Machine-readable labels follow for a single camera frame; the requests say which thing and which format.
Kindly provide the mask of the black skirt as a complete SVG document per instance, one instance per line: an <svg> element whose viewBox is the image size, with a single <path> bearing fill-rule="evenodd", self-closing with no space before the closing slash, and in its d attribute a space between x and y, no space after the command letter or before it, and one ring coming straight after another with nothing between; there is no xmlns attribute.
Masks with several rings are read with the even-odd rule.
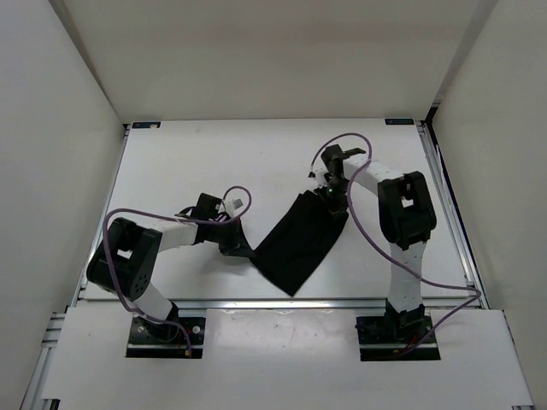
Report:
<svg viewBox="0 0 547 410"><path fill-rule="evenodd" d="M271 284L294 296L338 241L348 218L345 211L332 214L306 190L254 250L251 263Z"/></svg>

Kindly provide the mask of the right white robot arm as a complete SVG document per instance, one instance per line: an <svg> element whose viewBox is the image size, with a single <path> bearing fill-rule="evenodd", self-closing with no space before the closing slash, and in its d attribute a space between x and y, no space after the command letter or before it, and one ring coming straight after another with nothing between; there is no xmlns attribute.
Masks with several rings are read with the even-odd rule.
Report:
<svg viewBox="0 0 547 410"><path fill-rule="evenodd" d="M325 147L323 165L312 166L309 176L315 193L335 215L349 207L348 184L353 181L376 195L379 227L390 244L391 280L385 301L385 334L401 342L416 333L425 320L421 295L421 267L426 243L437 218L424 175L403 173L376 160L364 149Z"/></svg>

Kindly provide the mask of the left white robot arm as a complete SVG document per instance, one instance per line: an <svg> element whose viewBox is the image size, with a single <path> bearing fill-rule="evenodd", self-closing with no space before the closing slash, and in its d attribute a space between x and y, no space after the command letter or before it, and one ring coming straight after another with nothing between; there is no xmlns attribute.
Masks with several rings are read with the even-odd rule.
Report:
<svg viewBox="0 0 547 410"><path fill-rule="evenodd" d="M201 243L216 244L224 256L252 257L241 222L250 205L251 196L243 202L202 193L196 204L172 217L115 209L103 222L103 240L86 268L86 278L117 296L159 341L188 340L190 332L183 328L178 308L152 284L157 257Z"/></svg>

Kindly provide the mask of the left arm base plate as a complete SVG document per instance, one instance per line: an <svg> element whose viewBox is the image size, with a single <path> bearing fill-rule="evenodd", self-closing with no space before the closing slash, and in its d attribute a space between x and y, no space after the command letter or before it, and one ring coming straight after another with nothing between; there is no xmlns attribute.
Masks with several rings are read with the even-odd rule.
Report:
<svg viewBox="0 0 547 410"><path fill-rule="evenodd" d="M179 324L188 334L191 349L178 326L156 325L134 316L126 345L127 358L139 359L201 359L205 338L206 318L178 317Z"/></svg>

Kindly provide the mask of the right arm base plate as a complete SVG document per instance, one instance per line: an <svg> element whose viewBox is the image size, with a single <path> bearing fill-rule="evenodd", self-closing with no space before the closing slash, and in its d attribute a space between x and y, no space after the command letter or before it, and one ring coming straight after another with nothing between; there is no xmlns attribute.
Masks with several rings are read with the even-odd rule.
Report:
<svg viewBox="0 0 547 410"><path fill-rule="evenodd" d="M359 316L355 328L361 362L441 360L429 315L401 331L390 329L383 316Z"/></svg>

